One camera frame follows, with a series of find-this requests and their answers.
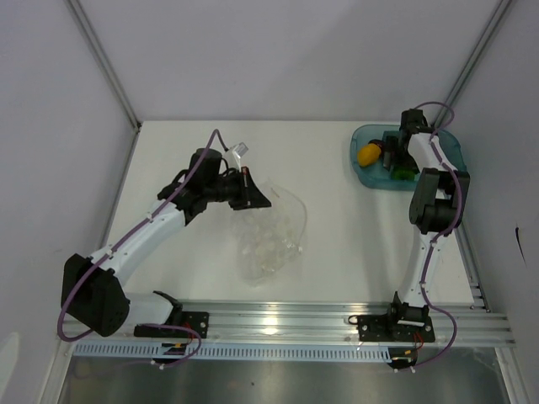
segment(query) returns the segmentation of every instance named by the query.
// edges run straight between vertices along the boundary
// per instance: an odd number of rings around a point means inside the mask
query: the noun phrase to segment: blue plastic container
[[[386,131],[398,131],[398,125],[364,125],[355,130],[350,143],[352,167],[361,183],[366,187],[394,191],[413,191],[419,179],[419,174],[415,176],[413,181],[396,180],[391,179],[390,172],[383,167],[381,159],[369,167],[360,167],[357,162],[357,152],[367,145],[369,141],[373,139],[381,140]],[[438,137],[440,138],[440,146],[451,164],[459,171],[467,171],[466,164],[462,159],[461,145],[456,137],[446,130],[442,130]]]

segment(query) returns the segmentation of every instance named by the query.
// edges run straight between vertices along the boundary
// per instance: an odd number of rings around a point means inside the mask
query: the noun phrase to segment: black mounting bracket
[[[418,327],[391,323],[387,314],[357,316],[357,330],[364,343],[415,343],[417,333],[426,343],[436,340],[430,317]]]
[[[417,337],[417,334],[426,343],[436,340],[429,307],[412,307],[408,303],[402,303],[397,292],[386,314],[356,317],[362,342],[415,343],[414,335]]]
[[[154,291],[153,293],[168,300],[173,306],[170,316],[168,316],[167,321],[163,325],[190,328],[199,333],[202,339],[206,339],[208,328],[210,326],[210,313],[207,311],[184,311],[183,305],[172,296],[159,291]],[[133,335],[138,338],[167,339],[192,337],[192,335],[186,331],[149,327],[145,325],[136,326]]]

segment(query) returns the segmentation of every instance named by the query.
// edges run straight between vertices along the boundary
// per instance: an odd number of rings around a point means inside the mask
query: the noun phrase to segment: yellow ball
[[[361,167],[367,167],[377,162],[381,154],[382,149],[379,146],[369,143],[357,152],[357,162]]]

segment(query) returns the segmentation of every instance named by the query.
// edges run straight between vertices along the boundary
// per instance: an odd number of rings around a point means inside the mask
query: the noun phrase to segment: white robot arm
[[[174,298],[158,291],[125,294],[122,286],[161,242],[186,227],[208,203],[228,202],[234,210],[271,206],[254,184],[248,168],[241,167],[240,158],[246,151],[243,143],[227,149],[224,157],[212,149],[199,149],[191,157],[189,170],[180,172],[163,188],[138,225],[116,244],[109,244],[87,258],[71,256],[64,267],[62,313],[70,314],[102,337],[125,324],[133,326],[135,335],[139,333],[141,337],[167,332],[145,328],[144,324],[182,326],[182,306]],[[223,159],[227,170],[220,174]],[[186,173],[181,183],[179,180]]]
[[[393,164],[409,168],[413,159],[421,173],[409,209],[414,225],[413,247],[403,282],[387,314],[357,316],[360,340],[364,342],[413,343],[418,333],[425,342],[434,342],[430,286],[447,237],[460,225],[470,181],[468,173],[457,171],[448,160],[422,110],[403,112],[400,135],[398,141],[391,139],[392,150],[384,151],[384,165],[388,169]]]

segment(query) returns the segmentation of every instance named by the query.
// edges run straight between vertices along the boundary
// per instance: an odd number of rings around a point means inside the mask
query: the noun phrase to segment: white tabletop
[[[233,212],[210,204],[170,237],[125,290],[161,290],[180,300],[380,303],[390,301],[407,268],[412,193],[368,189],[350,166],[350,137],[370,122],[147,121],[143,124],[109,235],[116,241],[148,211],[157,193],[189,166],[219,128],[231,146],[249,147],[242,163],[255,183],[289,189],[307,207],[302,256],[253,287],[240,276]],[[218,141],[214,148],[220,150]],[[472,304],[454,236],[441,254],[432,301]]]

